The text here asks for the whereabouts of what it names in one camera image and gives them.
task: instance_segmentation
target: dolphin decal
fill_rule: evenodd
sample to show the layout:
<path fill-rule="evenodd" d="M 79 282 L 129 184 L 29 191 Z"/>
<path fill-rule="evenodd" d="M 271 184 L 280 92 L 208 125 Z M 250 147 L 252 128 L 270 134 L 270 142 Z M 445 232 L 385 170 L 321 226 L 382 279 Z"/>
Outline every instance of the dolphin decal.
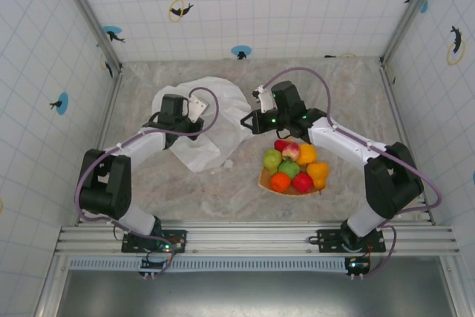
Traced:
<path fill-rule="evenodd" d="M 455 44 L 455 47 L 453 48 L 453 54 L 455 54 L 460 49 L 460 44 L 462 43 L 462 33 L 460 32 L 460 29 L 456 29 L 454 26 L 452 27 L 451 33 L 455 33 L 455 40 L 453 41 Z"/>
<path fill-rule="evenodd" d="M 114 76 L 112 75 L 112 68 L 111 68 L 111 66 L 109 66 L 109 64 L 106 62 L 106 63 L 105 63 L 105 67 L 109 70 L 109 74 L 111 75 L 111 78 L 113 78 Z"/>
<path fill-rule="evenodd" d="M 192 6 L 193 6 L 193 5 L 191 5 L 190 3 L 188 3 L 188 7 L 185 8 L 185 9 L 183 9 L 183 14 L 181 13 L 181 7 L 179 7 L 177 10 L 175 10 L 174 8 L 171 8 L 170 11 L 171 11 L 173 14 L 175 14 L 176 16 L 183 16 L 183 15 L 186 15 L 186 14 L 190 11 L 190 9 L 191 9 Z"/>
<path fill-rule="evenodd" d="M 108 31 L 107 34 L 109 35 L 109 39 L 111 39 L 111 41 L 112 41 L 112 40 L 117 40 L 117 41 L 121 41 L 121 42 L 124 42 L 124 43 L 125 43 L 125 39 L 119 39 L 119 38 L 117 37 L 117 35 L 116 35 L 115 32 L 113 32 L 113 31 Z"/>
<path fill-rule="evenodd" d="M 237 59 L 247 59 L 252 52 L 252 49 L 246 45 L 234 46 L 231 49 L 231 53 L 237 57 Z"/>
<path fill-rule="evenodd" d="M 51 105 L 51 109 L 53 109 L 54 107 L 60 107 L 62 105 L 62 101 L 61 100 L 58 100 L 56 101 L 55 103 L 50 103 Z"/>

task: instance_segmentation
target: vent grille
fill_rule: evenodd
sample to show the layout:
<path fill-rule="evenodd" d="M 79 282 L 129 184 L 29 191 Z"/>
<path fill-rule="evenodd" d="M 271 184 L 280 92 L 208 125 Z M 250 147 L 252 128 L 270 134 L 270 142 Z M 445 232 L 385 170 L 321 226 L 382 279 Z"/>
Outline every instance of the vent grille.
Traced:
<path fill-rule="evenodd" d="M 150 261 L 162 261 L 150 258 Z M 71 260 L 72 270 L 140 271 L 156 272 L 141 268 L 141 257 L 77 257 Z M 206 271 L 321 271 L 346 272 L 344 258 L 193 258 L 177 256 L 169 272 Z"/>

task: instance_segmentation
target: white plastic bag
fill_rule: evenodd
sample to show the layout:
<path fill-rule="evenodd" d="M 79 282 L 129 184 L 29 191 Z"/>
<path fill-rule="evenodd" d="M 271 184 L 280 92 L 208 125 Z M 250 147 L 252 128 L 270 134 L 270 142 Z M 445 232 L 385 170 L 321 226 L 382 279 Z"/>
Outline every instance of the white plastic bag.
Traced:
<path fill-rule="evenodd" d="M 240 124 L 240 120 L 250 113 L 251 106 L 239 87 L 227 79 L 205 77 L 177 87 L 167 85 L 155 95 L 151 113 L 160 111 L 163 95 L 179 94 L 188 98 L 190 90 L 195 87 L 206 87 L 216 94 L 220 104 L 219 116 L 212 128 L 201 134 L 196 141 L 179 137 L 170 150 L 190 170 L 201 172 L 221 166 L 242 141 L 252 136 L 252 132 Z M 193 95 L 209 104 L 201 116 L 205 121 L 205 128 L 214 118 L 216 106 L 213 97 L 206 91 L 195 91 Z"/>

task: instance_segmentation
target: metal rail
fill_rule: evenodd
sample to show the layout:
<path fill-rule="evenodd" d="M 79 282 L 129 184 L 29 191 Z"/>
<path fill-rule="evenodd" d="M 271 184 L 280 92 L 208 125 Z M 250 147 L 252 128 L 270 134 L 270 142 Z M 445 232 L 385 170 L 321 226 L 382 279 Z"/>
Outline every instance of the metal rail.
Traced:
<path fill-rule="evenodd" d="M 381 58 L 383 65 L 388 63 L 391 57 L 394 56 L 394 53 L 396 52 L 398 46 L 401 44 L 405 34 L 409 30 L 409 27 L 413 23 L 425 1 L 426 0 L 410 0 L 409 8 L 403 15 L 401 21 L 398 23 L 398 26 L 393 33 L 393 37 L 391 38 L 390 43 Z"/>
<path fill-rule="evenodd" d="M 119 94 L 120 85 L 122 83 L 122 72 L 117 74 L 116 80 L 114 81 L 114 86 L 111 89 L 111 93 L 108 97 L 107 106 L 105 109 L 104 117 L 101 124 L 101 131 L 99 132 L 99 139 L 97 142 L 98 149 L 104 149 L 105 136 L 111 124 L 112 112 L 114 111 L 114 106 L 116 105 L 117 95 Z"/>
<path fill-rule="evenodd" d="M 398 103 L 396 101 L 396 97 L 394 95 L 393 86 L 391 85 L 389 75 L 387 73 L 387 68 L 380 68 L 379 74 L 381 75 L 381 80 L 383 82 L 384 91 L 386 92 L 387 100 L 389 101 L 389 105 L 391 107 L 391 112 L 393 114 L 394 123 L 398 129 L 399 138 L 401 139 L 402 143 L 407 146 L 410 153 L 415 157 L 414 151 L 410 145 L 409 136 L 407 135 L 406 127 L 404 126 L 404 122 L 402 120 L 401 111 L 399 110 Z M 422 202 L 422 205 L 428 204 L 427 199 L 427 192 L 423 191 L 422 194 L 418 197 L 419 202 Z M 436 221 L 433 217 L 432 211 L 427 210 L 427 215 L 429 216 L 430 221 L 432 224 L 436 224 Z"/>
<path fill-rule="evenodd" d="M 440 258 L 447 289 L 452 298 L 453 314 L 457 317 L 473 317 L 475 316 L 475 310 L 472 310 L 462 286 L 462 279 L 456 264 L 457 258 L 460 257 L 443 256 Z"/>
<path fill-rule="evenodd" d="M 79 11 L 84 16 L 86 23 L 89 25 L 94 37 L 99 43 L 104 56 L 107 59 L 108 64 L 115 69 L 115 71 L 120 72 L 120 61 L 117 57 L 114 49 L 112 48 L 111 42 L 105 35 L 105 31 L 102 29 L 99 21 L 97 20 L 94 11 L 88 3 L 88 0 L 74 0 L 76 6 L 79 8 Z"/>
<path fill-rule="evenodd" d="M 334 229 L 337 223 L 172 223 L 164 229 L 186 229 L 187 248 L 183 257 L 350 257 L 351 253 L 320 253 L 318 246 L 307 243 L 317 229 Z M 397 256 L 458 255 L 459 247 L 449 226 L 408 226 L 396 224 Z M 120 239 L 118 229 L 116 236 Z M 386 245 L 393 233 L 383 229 Z M 56 246 L 57 255 L 131 256 L 120 251 L 122 241 L 114 238 L 109 225 L 80 224 L 64 227 Z"/>

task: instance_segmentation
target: grid pattern wall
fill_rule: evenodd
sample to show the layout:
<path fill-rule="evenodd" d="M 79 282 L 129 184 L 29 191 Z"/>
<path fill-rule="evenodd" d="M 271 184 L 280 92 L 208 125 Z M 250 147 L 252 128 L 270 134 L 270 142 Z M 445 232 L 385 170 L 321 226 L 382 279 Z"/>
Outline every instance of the grid pattern wall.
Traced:
<path fill-rule="evenodd" d="M 453 225 L 475 290 L 475 0 L 428 2 L 394 57 L 393 87 L 416 162 L 445 196 L 434 215 Z"/>
<path fill-rule="evenodd" d="M 407 0 L 88 0 L 124 62 L 380 56 Z"/>
<path fill-rule="evenodd" d="M 112 87 L 99 59 L 73 0 L 0 0 L 0 316 L 31 316 L 75 216 Z"/>

